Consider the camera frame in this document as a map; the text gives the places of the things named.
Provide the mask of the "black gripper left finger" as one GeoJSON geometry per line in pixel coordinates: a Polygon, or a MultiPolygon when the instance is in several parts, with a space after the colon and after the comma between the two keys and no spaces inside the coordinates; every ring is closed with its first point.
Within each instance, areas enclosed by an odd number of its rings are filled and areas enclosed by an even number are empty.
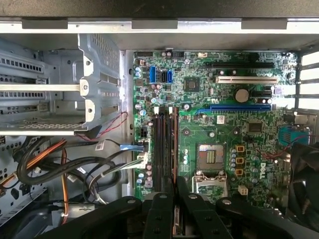
{"type": "Polygon", "coordinates": [[[40,239],[170,239],[174,186],[162,179],[161,191],[149,200],[125,196],[39,235],[40,239]]]}

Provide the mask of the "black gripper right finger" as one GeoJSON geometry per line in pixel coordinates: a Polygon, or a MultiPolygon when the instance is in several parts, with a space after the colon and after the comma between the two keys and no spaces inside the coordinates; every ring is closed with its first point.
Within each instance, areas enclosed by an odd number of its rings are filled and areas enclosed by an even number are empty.
{"type": "Polygon", "coordinates": [[[215,207],[201,195],[191,193],[183,177],[176,178],[184,230],[201,239],[309,239],[311,230],[266,210],[229,197],[215,207]]]}

